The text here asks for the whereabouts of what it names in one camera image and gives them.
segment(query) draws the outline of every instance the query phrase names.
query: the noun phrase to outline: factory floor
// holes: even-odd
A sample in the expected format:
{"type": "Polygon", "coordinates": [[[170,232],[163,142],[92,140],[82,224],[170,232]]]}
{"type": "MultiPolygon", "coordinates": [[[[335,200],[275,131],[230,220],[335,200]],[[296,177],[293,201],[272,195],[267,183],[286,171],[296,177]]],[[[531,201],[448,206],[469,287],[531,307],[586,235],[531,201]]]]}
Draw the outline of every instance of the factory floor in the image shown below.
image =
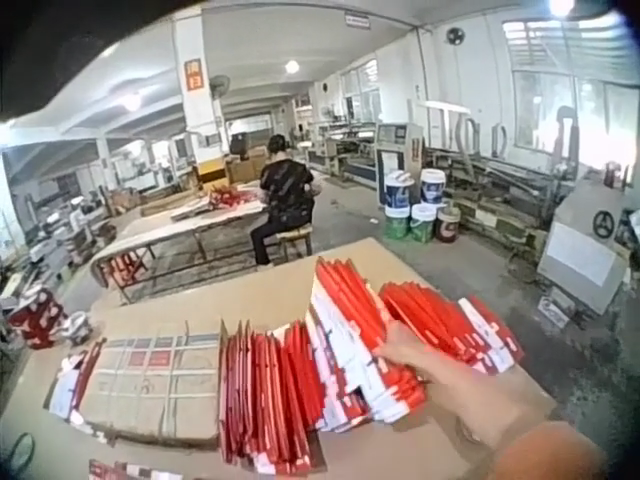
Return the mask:
{"type": "MultiPolygon", "coordinates": [[[[613,452],[631,428],[630,402],[640,398],[632,390],[632,385],[638,384],[634,372],[640,373],[640,341],[636,341],[640,340],[640,325],[625,318],[626,313],[631,320],[634,311],[637,316],[638,300],[630,300],[633,304],[623,312],[613,335],[597,322],[585,329],[569,325],[560,331],[537,311],[537,287],[524,284],[508,272],[507,254],[500,248],[470,234],[463,234],[453,245],[434,242],[424,246],[384,239],[383,217],[375,203],[370,190],[326,183],[314,216],[314,251],[375,237],[447,296],[475,294],[483,299],[517,335],[527,354],[524,368],[556,399],[560,414],[613,452]]],[[[72,279],[62,300],[68,310],[89,310],[103,293],[85,268],[72,279]]],[[[86,473],[79,476],[82,466],[66,461],[74,456],[76,448],[102,452],[105,458],[99,460],[112,460],[113,453],[108,449],[92,446],[95,440],[63,431],[71,428],[57,419],[45,418],[51,415],[42,409],[42,392],[51,378],[26,372],[18,380],[2,417],[0,446],[10,445],[24,430],[31,432],[37,451],[30,473],[38,479],[86,478],[86,473]],[[62,445],[62,437],[77,445],[62,445]]]]}

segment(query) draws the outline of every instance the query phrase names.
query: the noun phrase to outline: ceiling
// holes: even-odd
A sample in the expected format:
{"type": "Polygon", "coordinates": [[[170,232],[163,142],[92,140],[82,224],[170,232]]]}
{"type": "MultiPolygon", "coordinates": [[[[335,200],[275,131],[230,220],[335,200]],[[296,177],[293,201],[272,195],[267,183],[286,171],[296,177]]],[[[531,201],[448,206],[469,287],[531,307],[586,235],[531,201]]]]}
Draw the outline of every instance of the ceiling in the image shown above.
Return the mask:
{"type": "MultiPolygon", "coordinates": [[[[222,99],[229,119],[270,111],[306,91],[313,81],[406,34],[430,14],[442,16],[443,8],[458,13],[461,8],[471,11],[512,2],[298,0],[273,6],[275,3],[217,0],[203,4],[209,75],[231,78],[230,91],[222,99]],[[371,29],[348,28],[345,8],[376,14],[371,29]],[[300,64],[295,75],[284,71],[291,59],[300,64]]],[[[17,119],[9,143],[14,148],[7,152],[7,170],[14,181],[95,160],[93,139],[99,135],[117,137],[111,142],[121,144],[183,131],[172,34],[170,19],[164,19],[128,37],[111,55],[95,58],[45,108],[17,119]],[[130,113],[119,100],[135,92],[140,92],[142,105],[130,113]],[[49,140],[58,141],[43,144],[49,140]]]]}

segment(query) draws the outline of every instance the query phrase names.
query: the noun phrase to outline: green bucket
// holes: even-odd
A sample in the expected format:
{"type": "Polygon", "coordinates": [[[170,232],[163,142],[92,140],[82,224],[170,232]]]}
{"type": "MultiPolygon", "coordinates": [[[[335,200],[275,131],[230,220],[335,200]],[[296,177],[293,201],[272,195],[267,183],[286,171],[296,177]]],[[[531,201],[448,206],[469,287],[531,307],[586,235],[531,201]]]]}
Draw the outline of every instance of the green bucket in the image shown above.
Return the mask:
{"type": "Polygon", "coordinates": [[[384,234],[392,240],[401,240],[409,234],[411,208],[385,208],[387,217],[384,234]]]}
{"type": "Polygon", "coordinates": [[[411,238],[416,242],[429,243],[438,216],[438,207],[421,203],[411,209],[411,238]]]}

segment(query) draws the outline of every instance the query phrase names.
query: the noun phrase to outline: hair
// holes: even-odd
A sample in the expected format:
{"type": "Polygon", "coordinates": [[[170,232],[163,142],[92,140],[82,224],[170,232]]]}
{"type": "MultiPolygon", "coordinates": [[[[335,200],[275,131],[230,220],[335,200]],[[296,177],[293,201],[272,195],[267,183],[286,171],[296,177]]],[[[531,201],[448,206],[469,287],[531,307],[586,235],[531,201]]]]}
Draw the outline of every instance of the hair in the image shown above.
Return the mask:
{"type": "Polygon", "coordinates": [[[269,139],[269,144],[267,145],[267,150],[271,155],[275,155],[276,153],[286,152],[287,151],[287,140],[284,138],[284,135],[274,135],[269,139]]]}

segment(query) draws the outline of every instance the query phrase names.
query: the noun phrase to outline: black pants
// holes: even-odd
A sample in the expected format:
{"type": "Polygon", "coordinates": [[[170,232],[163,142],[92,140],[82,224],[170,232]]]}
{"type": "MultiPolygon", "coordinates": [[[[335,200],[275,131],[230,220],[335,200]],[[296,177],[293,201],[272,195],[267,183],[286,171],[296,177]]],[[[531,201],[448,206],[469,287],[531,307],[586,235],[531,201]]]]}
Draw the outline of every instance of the black pants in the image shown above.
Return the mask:
{"type": "Polygon", "coordinates": [[[251,230],[251,242],[253,243],[253,253],[256,256],[256,263],[258,265],[269,265],[271,260],[267,253],[267,247],[264,245],[264,241],[272,237],[277,233],[289,232],[296,228],[303,227],[311,223],[311,215],[304,218],[300,218],[297,221],[284,223],[277,218],[271,218],[267,220],[267,223],[260,225],[259,227],[251,230]]]}

